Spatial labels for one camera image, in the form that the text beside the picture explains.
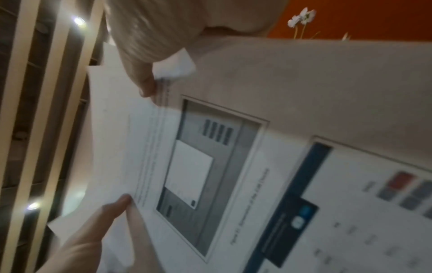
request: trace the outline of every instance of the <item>document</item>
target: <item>document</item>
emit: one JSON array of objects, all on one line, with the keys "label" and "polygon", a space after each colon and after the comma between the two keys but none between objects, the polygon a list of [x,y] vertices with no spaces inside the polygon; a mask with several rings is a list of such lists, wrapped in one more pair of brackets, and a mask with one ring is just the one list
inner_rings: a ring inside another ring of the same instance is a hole
[{"label": "document", "polygon": [[[431,44],[232,37],[187,50],[196,71],[160,80],[160,106],[130,98],[116,116],[117,191],[166,272],[429,271]],[[134,89],[100,69],[107,88]]]}]

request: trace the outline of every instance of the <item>slatted ceiling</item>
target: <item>slatted ceiling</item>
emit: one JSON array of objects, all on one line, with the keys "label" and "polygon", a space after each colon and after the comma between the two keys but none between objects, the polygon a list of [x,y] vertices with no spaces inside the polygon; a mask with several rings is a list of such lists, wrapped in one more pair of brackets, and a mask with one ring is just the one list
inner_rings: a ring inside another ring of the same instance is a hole
[{"label": "slatted ceiling", "polygon": [[0,188],[5,175],[21,89],[27,68],[40,0],[22,0],[0,108]]},{"label": "slatted ceiling", "polygon": [[42,200],[39,218],[36,224],[35,233],[31,242],[31,248],[28,255],[26,273],[34,272],[39,249],[42,242],[43,233],[46,227],[48,216],[50,214],[51,204],[54,199],[55,189],[59,180],[60,171],[62,168],[64,155],[68,146],[69,138],[72,131],[73,121],[77,113],[80,103],[81,91],[86,80],[86,67],[90,62],[93,48],[95,47],[96,38],[99,31],[102,15],[104,13],[104,1],[94,0],[91,10],[90,21],[87,23],[87,32],[85,34],[83,48],[81,50],[80,59],[76,74],[72,83],[71,94],[66,107],[65,116],[63,118],[60,135],[57,142],[57,147],[54,153],[53,164],[49,171],[48,181],[45,188],[45,194]]},{"label": "slatted ceiling", "polygon": [[26,216],[26,206],[30,189],[35,175],[39,152],[71,25],[69,14],[70,12],[72,12],[72,14],[74,13],[74,4],[75,0],[62,0],[58,19],[56,20],[54,35],[45,69],[45,77],[43,78],[37,108],[33,119],[34,126],[31,128],[26,156],[18,184],[18,191],[13,206],[12,219],[10,221],[0,273],[11,272],[20,233],[26,234],[25,232],[21,232],[21,227],[23,226],[24,217]]}]

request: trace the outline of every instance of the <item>hand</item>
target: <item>hand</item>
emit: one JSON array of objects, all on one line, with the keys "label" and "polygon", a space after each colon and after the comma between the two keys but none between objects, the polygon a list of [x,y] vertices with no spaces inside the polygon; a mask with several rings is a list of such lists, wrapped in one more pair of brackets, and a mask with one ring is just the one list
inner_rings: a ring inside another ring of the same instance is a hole
[{"label": "hand", "polygon": [[124,194],[116,202],[103,205],[37,273],[95,273],[102,254],[102,238],[131,200],[130,195]]}]

